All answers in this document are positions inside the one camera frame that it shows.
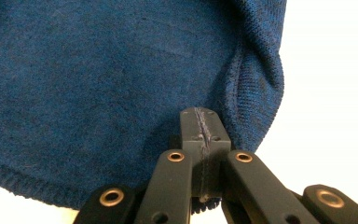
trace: blue knit fabric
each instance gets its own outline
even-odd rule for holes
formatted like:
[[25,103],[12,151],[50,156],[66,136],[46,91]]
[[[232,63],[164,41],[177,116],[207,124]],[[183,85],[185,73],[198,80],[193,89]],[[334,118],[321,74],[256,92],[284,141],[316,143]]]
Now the blue knit fabric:
[[255,151],[283,92],[281,0],[0,0],[0,186],[79,208],[146,181],[179,112]]

